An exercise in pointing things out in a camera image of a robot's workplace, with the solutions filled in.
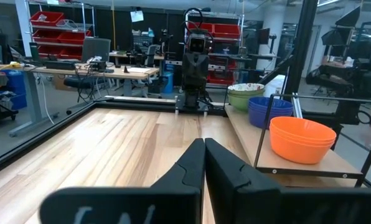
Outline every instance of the red storage bin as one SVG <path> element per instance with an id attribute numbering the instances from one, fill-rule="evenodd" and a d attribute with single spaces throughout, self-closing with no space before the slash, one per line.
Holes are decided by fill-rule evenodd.
<path id="1" fill-rule="evenodd" d="M 91 36 L 90 30 L 86 32 L 86 36 Z M 85 34 L 83 32 L 63 32 L 59 36 L 59 41 L 64 44 L 83 44 L 85 40 Z"/>
<path id="2" fill-rule="evenodd" d="M 227 71 L 227 74 L 217 75 L 214 71 L 209 71 L 209 83 L 232 85 L 234 83 L 233 72 Z"/>
<path id="3" fill-rule="evenodd" d="M 192 23 L 188 23 L 188 29 L 196 29 L 196 26 Z M 207 24 L 207 23 L 203 23 L 200 27 L 200 29 L 205 29 L 207 30 L 209 33 L 213 34 L 213 24 Z"/>
<path id="4" fill-rule="evenodd" d="M 61 53 L 61 48 L 57 46 L 40 46 L 37 51 L 41 58 L 47 58 L 49 55 L 54 55 L 58 57 Z"/>
<path id="5" fill-rule="evenodd" d="M 50 42 L 59 43 L 60 31 L 56 30 L 38 30 L 34 33 L 33 37 L 35 42 Z"/>
<path id="6" fill-rule="evenodd" d="M 59 55 L 61 59 L 82 59 L 82 49 L 81 48 L 66 48 L 63 49 Z"/>
<path id="7" fill-rule="evenodd" d="M 38 21 L 40 15 L 45 15 L 45 21 Z M 55 26 L 60 20 L 64 19 L 62 12 L 39 11 L 31 17 L 31 23 L 35 26 Z"/>
<path id="8" fill-rule="evenodd" d="M 239 39 L 240 34 L 240 27 L 238 25 L 214 24 L 214 37 Z"/>

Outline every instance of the white pillar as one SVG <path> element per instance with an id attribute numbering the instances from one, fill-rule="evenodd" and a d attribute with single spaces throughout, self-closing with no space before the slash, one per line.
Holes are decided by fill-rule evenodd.
<path id="1" fill-rule="evenodd" d="M 29 43 L 32 42 L 31 33 L 32 28 L 29 25 L 29 15 L 28 4 L 25 0 L 16 0 L 16 8 L 18 14 L 19 27 L 21 28 L 22 42 L 24 43 L 25 56 L 30 57 L 31 48 L 29 48 Z"/>
<path id="2" fill-rule="evenodd" d="M 265 7 L 263 28 L 270 28 L 270 35 L 276 35 L 274 41 L 273 53 L 276 55 L 278 52 L 279 40 L 283 31 L 284 17 L 285 17 L 286 3 L 283 1 L 273 2 Z M 268 45 L 259 46 L 260 55 L 270 54 L 271 39 Z M 273 61 L 259 59 L 256 69 L 259 70 L 273 70 L 275 68 L 276 59 Z"/>

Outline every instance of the wooden tabletop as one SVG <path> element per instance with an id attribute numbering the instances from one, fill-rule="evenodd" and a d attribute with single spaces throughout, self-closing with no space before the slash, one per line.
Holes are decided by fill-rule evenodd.
<path id="1" fill-rule="evenodd" d="M 195 138 L 214 138 L 248 162 L 228 118 L 94 109 L 0 171 L 0 223 L 39 223 L 40 203 L 65 187 L 148 187 Z M 272 177 L 284 185 L 352 185 L 345 179 Z M 206 186 L 203 217 L 203 223 L 214 223 Z"/>
<path id="2" fill-rule="evenodd" d="M 225 111 L 227 112 L 228 118 L 230 119 L 234 130 L 246 154 L 248 155 L 249 160 L 253 163 L 255 161 L 256 152 L 258 150 L 261 129 L 254 127 L 249 123 L 248 114 L 239 112 L 232 106 L 226 106 Z M 271 150 L 269 131 L 266 131 L 257 167 L 338 172 L 341 174 L 361 174 L 360 171 L 358 171 L 332 150 L 329 150 L 323 160 L 315 165 L 297 164 L 295 162 L 283 159 L 280 156 L 277 156 L 277 154 L 275 154 L 273 150 Z"/>
<path id="3" fill-rule="evenodd" d="M 134 56 L 132 56 L 132 55 L 127 56 L 126 54 L 117 54 L 117 53 L 114 53 L 114 52 L 110 52 L 110 57 L 121 57 L 121 58 L 131 57 L 131 58 L 133 58 Z M 154 60 L 164 60 L 164 59 L 165 58 L 163 56 L 159 56 L 159 55 L 154 56 Z"/>
<path id="4" fill-rule="evenodd" d="M 80 66 L 80 69 L 78 69 L 79 75 L 86 75 L 87 69 L 85 68 L 85 63 L 77 63 L 76 66 Z M 10 69 L 18 69 L 23 71 L 32 71 L 32 72 L 40 72 L 40 73 L 49 73 L 49 74 L 57 74 L 57 75 L 76 75 L 74 70 L 59 70 L 59 69 L 50 69 L 45 67 L 40 68 L 34 68 L 34 67 L 23 67 L 23 68 L 10 68 Z M 145 79 L 149 75 L 154 75 L 159 72 L 159 68 L 149 68 L 149 70 L 145 73 L 139 73 L 139 72 L 130 72 L 125 73 L 124 67 L 121 68 L 108 68 L 114 70 L 113 73 L 96 73 L 93 75 L 94 77 L 107 77 L 107 78 L 131 78 L 131 79 Z"/>

